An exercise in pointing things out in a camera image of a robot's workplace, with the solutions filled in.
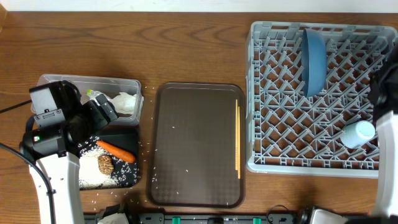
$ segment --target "white wall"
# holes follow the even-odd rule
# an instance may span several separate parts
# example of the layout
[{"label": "white wall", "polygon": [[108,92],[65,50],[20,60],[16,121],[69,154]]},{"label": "white wall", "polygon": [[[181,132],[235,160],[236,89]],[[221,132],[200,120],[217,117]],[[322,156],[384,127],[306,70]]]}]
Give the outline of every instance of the white wall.
[{"label": "white wall", "polygon": [[0,0],[8,11],[398,12],[398,0]]}]

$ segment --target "clear plastic container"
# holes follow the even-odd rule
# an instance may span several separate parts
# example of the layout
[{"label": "clear plastic container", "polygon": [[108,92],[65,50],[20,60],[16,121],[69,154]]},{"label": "clear plastic container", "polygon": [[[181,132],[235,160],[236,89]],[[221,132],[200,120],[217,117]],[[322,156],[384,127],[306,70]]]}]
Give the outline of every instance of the clear plastic container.
[{"label": "clear plastic container", "polygon": [[[119,118],[116,121],[113,121],[111,124],[131,126],[139,124],[142,104],[144,103],[144,97],[141,94],[141,83],[139,81],[122,78],[45,74],[39,78],[37,85],[39,86],[63,80],[70,81],[79,89],[81,93],[81,103],[86,103],[88,100],[90,100],[86,95],[87,90],[100,91],[105,95],[108,95],[110,98],[114,98],[115,96],[119,95],[119,92],[126,92],[130,95],[137,94],[136,105],[134,107],[133,114],[119,114]],[[33,113],[35,113],[33,105],[31,107],[31,110]]]}]

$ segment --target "white cup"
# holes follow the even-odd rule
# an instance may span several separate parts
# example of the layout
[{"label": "white cup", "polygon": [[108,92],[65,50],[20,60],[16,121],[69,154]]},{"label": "white cup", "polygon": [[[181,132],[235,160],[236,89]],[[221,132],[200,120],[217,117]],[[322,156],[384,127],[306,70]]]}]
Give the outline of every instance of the white cup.
[{"label": "white cup", "polygon": [[376,134],[374,126],[369,121],[358,121],[343,128],[341,142],[350,149],[356,149],[371,140]]}]

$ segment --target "wooden table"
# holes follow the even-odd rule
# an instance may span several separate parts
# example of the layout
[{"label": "wooden table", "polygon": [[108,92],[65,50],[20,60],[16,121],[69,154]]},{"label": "wooden table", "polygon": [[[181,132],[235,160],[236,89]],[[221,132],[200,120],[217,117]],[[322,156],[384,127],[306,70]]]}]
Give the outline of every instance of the wooden table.
[{"label": "wooden table", "polygon": [[[139,80],[143,87],[140,134],[142,142],[150,142],[155,93],[162,84],[232,83],[246,91],[245,40],[254,21],[398,28],[397,14],[9,12],[0,33],[0,108],[28,100],[29,88],[45,73],[131,78]],[[0,141],[17,148],[30,115],[30,106],[0,115]],[[148,163],[143,160],[148,155],[139,159],[144,174],[135,187],[81,192],[84,211],[95,213],[123,201],[130,203],[130,199],[136,211],[157,209],[146,202]],[[372,179],[253,174],[246,170],[246,198],[237,209],[165,210],[264,213],[275,204],[291,210],[316,204],[341,213],[367,213],[374,205],[376,190],[377,180]],[[0,223],[39,223],[37,196],[28,166],[3,150]]]}]

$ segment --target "brown tray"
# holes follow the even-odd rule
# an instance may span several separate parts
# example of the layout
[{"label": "brown tray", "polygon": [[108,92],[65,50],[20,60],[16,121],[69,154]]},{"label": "brown tray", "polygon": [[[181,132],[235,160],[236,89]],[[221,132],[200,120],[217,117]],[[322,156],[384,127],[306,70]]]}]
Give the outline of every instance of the brown tray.
[{"label": "brown tray", "polygon": [[[240,179],[236,162],[240,106]],[[234,208],[244,199],[245,101],[234,85],[167,83],[157,91],[147,197],[163,206]]]}]

